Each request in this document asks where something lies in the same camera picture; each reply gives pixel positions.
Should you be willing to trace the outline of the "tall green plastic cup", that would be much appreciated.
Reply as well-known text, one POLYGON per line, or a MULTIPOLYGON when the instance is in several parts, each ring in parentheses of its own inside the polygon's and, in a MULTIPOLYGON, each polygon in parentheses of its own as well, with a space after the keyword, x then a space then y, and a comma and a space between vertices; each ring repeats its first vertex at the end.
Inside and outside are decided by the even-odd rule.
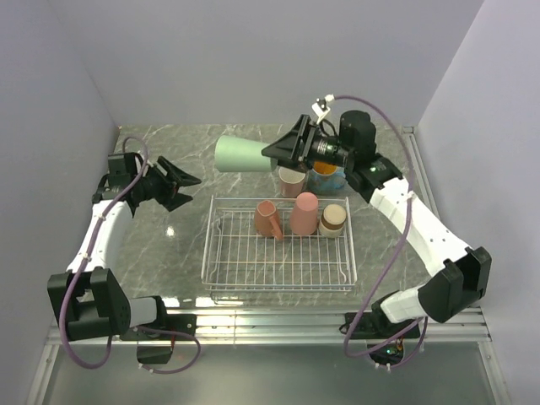
POLYGON ((267 143, 221 136, 214 150, 214 167, 220 172, 273 172, 278 161, 262 154, 267 143))

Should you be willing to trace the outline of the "tall pink plastic cup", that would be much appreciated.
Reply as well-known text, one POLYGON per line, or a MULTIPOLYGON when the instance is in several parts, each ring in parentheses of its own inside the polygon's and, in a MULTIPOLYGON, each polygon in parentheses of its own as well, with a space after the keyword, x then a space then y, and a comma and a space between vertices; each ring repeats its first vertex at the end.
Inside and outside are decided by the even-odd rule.
POLYGON ((302 192, 294 202, 289 217, 292 232, 299 236, 308 236, 316 232, 318 224, 318 198, 311 192, 302 192))

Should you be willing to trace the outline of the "orange floral mug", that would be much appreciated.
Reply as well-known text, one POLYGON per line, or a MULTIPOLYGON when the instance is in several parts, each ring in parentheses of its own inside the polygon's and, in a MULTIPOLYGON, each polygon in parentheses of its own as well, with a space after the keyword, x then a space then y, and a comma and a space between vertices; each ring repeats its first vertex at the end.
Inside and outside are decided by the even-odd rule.
POLYGON ((259 235, 283 240, 284 235, 278 209, 273 202, 264 200, 257 204, 254 213, 254 226, 259 235))

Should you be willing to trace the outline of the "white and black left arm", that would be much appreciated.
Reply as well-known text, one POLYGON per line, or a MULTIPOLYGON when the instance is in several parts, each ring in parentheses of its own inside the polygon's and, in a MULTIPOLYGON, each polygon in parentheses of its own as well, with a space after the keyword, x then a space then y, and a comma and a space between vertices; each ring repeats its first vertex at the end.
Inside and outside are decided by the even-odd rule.
POLYGON ((112 268, 141 203, 156 201, 171 212, 192 200, 180 189, 201 181, 163 156, 151 164, 134 152, 110 155, 108 169, 92 196, 79 252, 66 272, 49 278, 47 293, 68 342, 123 335, 134 327, 160 339, 170 329, 163 300, 157 295, 128 299, 112 268))

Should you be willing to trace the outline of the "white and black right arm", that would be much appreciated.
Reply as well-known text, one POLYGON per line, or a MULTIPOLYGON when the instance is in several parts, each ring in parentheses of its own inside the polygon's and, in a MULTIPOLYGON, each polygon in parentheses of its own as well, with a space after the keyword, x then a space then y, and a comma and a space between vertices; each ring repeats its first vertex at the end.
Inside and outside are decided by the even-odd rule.
POLYGON ((279 166, 301 171, 316 162, 344 169, 347 183, 406 237, 429 274, 417 287, 377 300, 370 313, 375 333, 390 337, 403 321, 428 317, 448 321, 484 297, 492 258, 483 247, 473 249, 453 235, 418 199, 410 181, 376 150, 376 129, 370 115, 346 111, 338 133, 325 136, 307 115, 262 155, 279 166))

